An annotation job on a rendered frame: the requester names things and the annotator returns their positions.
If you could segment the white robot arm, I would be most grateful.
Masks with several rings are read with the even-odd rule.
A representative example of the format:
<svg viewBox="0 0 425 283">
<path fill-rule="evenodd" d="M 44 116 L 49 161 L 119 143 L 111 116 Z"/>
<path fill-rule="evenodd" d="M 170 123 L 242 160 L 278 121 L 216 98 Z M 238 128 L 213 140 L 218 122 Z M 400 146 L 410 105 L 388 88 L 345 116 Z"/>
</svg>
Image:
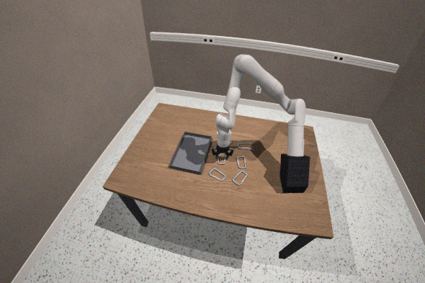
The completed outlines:
<svg viewBox="0 0 425 283">
<path fill-rule="evenodd" d="M 215 118 L 217 128 L 217 144 L 228 147 L 231 129 L 236 121 L 236 108 L 241 95 L 241 82 L 246 74 L 254 79 L 261 89 L 273 98 L 288 114 L 295 115 L 288 122 L 287 155 L 303 156 L 304 154 L 304 122 L 305 102 L 302 99 L 289 99 L 284 94 L 281 83 L 266 72 L 250 55 L 238 55 L 233 62 L 231 82 L 223 109 L 229 114 L 220 113 Z"/>
</svg>

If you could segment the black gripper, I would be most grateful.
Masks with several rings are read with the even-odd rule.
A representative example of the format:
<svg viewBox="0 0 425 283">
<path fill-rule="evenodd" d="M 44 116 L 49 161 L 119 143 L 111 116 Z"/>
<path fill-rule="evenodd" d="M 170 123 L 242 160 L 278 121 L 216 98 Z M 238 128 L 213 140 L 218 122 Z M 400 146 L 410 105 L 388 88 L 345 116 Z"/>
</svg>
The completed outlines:
<svg viewBox="0 0 425 283">
<path fill-rule="evenodd" d="M 217 150 L 216 152 L 215 152 L 215 149 Z M 222 151 L 222 150 L 224 150 L 224 151 Z M 230 153 L 228 152 L 229 150 L 230 150 Z M 218 144 L 217 144 L 216 147 L 212 146 L 212 154 L 215 155 L 216 159 L 218 159 L 218 155 L 220 153 L 225 153 L 226 154 L 226 160 L 227 160 L 229 156 L 232 156 L 233 152 L 234 152 L 234 148 L 230 148 L 229 146 L 225 147 L 225 148 L 220 147 Z"/>
</svg>

